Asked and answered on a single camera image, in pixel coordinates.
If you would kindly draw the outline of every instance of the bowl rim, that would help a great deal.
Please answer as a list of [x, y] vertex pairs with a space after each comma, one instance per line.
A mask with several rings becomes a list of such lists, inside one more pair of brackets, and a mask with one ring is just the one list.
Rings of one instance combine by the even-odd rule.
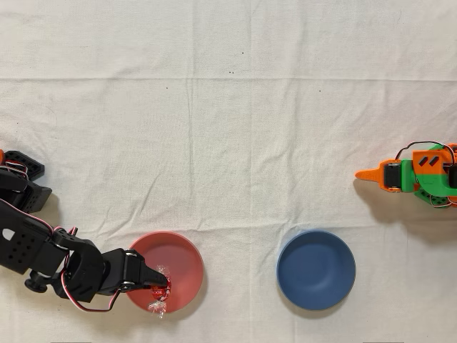
[[[281, 258], [283, 256], [283, 253], [286, 251], [287, 247], [293, 242], [295, 241], [296, 239], [298, 239], [299, 237], [301, 236], [304, 236], [306, 234], [310, 234], [310, 233], [319, 233], [319, 234], [324, 234], [324, 235], [330, 235], [330, 236], [333, 236], [333, 237], [336, 237], [340, 242], [343, 243], [343, 245], [347, 248], [347, 250], [349, 251], [349, 254], [351, 255], [352, 257], [352, 262], [353, 262], [353, 265], [354, 265], [354, 275], [353, 275], [353, 280], [352, 280], [352, 284], [351, 286], [349, 287], [349, 290], [347, 291], [347, 293], [344, 295], [344, 297], [342, 297], [338, 302], [336, 302], [335, 304], [333, 305], [330, 305], [329, 307], [326, 307], [324, 309], [307, 309], [305, 307], [302, 307], [300, 305], [297, 305], [295, 302], [293, 302], [288, 296], [287, 294], [285, 293], [285, 291], [283, 290], [283, 287], [281, 286], [281, 283], [279, 281], [279, 262], [281, 261]], [[356, 275], [357, 275], [357, 265], [356, 265], [356, 259], [354, 258], [354, 255], [351, 251], [351, 248], [349, 248], [349, 245], [347, 245], [347, 243], [345, 243], [344, 240], [342, 240], [340, 237], [338, 237], [336, 234], [332, 233], [332, 232], [328, 232], [328, 231], [325, 231], [325, 230], [322, 230], [322, 229], [308, 229], [306, 231], [303, 231], [303, 232], [300, 232], [298, 234], [296, 234], [295, 236], [293, 236], [292, 238], [290, 238], [287, 243], [283, 246], [283, 248], [281, 249], [281, 252], [279, 253], [279, 256], [278, 256], [278, 261], [276, 262], [276, 282], [278, 283], [279, 285], [279, 289], [281, 290], [281, 293], [287, 298], [287, 300], [289, 300], [292, 304], [294, 304], [295, 306], [297, 307], [300, 307], [302, 309], [306, 309], [308, 311], [323, 311], [323, 310], [326, 310], [326, 309], [330, 309], [334, 306], [336, 306], [337, 304], [339, 304], [340, 302], [342, 302], [347, 296], [348, 294], [351, 292], [353, 286], [354, 286], [354, 283], [356, 282]]]
[[[196, 296], [199, 294], [199, 292], [201, 291], [201, 288], [203, 286], [203, 281], [204, 281], [204, 278], [205, 278], [205, 264], [204, 264], [204, 261], [203, 261], [203, 258], [201, 257], [201, 254], [200, 254], [200, 251], [197, 249], [197, 247], [195, 246], [194, 243], [192, 243], [187, 237], [185, 237], [184, 235], [182, 234], [178, 234], [177, 232], [173, 232], [173, 231], [164, 231], [164, 230], [159, 230], [159, 231], [152, 231], [152, 232], [148, 232], [146, 234], [143, 234], [142, 236], [140, 236], [138, 239], [136, 239], [132, 244], [130, 244], [130, 248], [129, 249], [134, 249], [134, 245], [137, 244], [139, 241], [141, 241], [142, 239], [145, 239], [146, 237], [149, 237], [149, 236], [154, 236], [156, 234], [169, 234], [171, 236], [177, 236], [179, 238], [182, 238], [184, 241], [188, 242], [192, 249], [194, 249], [196, 252], [197, 252], [197, 255], [199, 257], [199, 261], [201, 263], [201, 267], [203, 269], [203, 272], [201, 273], [201, 280], [200, 280], [200, 286], [199, 286], [199, 290], [195, 293], [195, 296], [194, 298], [192, 298], [192, 300], [187, 303], [184, 307], [180, 308], [180, 309], [177, 309], [175, 311], [172, 311], [172, 312], [169, 312], [169, 313], [173, 313], [173, 312], [177, 312], [177, 311], [180, 311], [184, 308], [186, 308], [190, 303], [192, 303], [192, 301], [196, 298]], [[130, 298], [130, 295], [129, 295], [130, 292], [127, 292], [126, 295], [127, 297], [130, 299], [131, 302], [133, 302], [137, 307], [139, 307], [140, 309], [144, 310], [144, 311], [147, 311], [147, 309], [144, 309], [143, 307], [141, 307], [140, 305], [138, 305], [132, 298]]]

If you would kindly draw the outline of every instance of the white tablecloth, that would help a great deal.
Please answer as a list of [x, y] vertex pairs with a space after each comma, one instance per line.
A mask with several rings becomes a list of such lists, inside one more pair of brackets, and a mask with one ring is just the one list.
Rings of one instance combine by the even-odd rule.
[[[173, 230], [206, 278], [160, 321], [125, 295], [86, 314], [1, 268], [1, 340], [455, 341], [457, 210], [353, 173], [457, 141], [456, 57], [454, 0], [3, 0], [0, 147], [45, 163], [37, 215], [102, 251]], [[337, 307], [278, 291], [296, 224], [353, 251]]]

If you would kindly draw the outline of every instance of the orange and green robot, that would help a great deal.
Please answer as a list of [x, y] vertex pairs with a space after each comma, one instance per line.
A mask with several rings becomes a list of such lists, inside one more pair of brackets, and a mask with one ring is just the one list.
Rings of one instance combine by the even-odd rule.
[[[413, 150], [412, 159], [400, 159], [401, 152], [418, 143], [432, 143], [430, 149]], [[356, 172], [356, 178], [378, 182], [388, 192], [413, 192], [435, 208], [457, 207], [457, 144], [417, 141], [400, 150], [376, 169]]]

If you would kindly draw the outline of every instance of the red bowl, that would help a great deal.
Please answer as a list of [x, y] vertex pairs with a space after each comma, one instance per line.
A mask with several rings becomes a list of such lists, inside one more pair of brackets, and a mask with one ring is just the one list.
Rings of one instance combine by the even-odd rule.
[[[134, 242], [131, 248], [143, 255], [149, 268], [168, 268], [171, 291], [166, 300], [167, 313], [182, 309], [197, 295], [203, 282], [204, 265], [198, 249], [186, 237], [174, 232], [152, 232]], [[149, 289], [127, 292], [127, 295], [146, 311], [154, 301]]]

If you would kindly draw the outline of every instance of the robotic arm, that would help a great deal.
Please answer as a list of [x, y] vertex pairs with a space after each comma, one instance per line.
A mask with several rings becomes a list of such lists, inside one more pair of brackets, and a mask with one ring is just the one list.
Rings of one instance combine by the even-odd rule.
[[76, 228], [68, 233], [28, 214], [41, 210], [51, 193], [33, 183], [43, 173], [44, 166], [26, 155], [0, 150], [0, 265], [20, 274], [31, 269], [25, 281], [31, 291], [43, 293], [51, 285], [58, 296], [76, 302], [167, 285], [135, 250], [102, 254], [91, 241], [76, 237]]

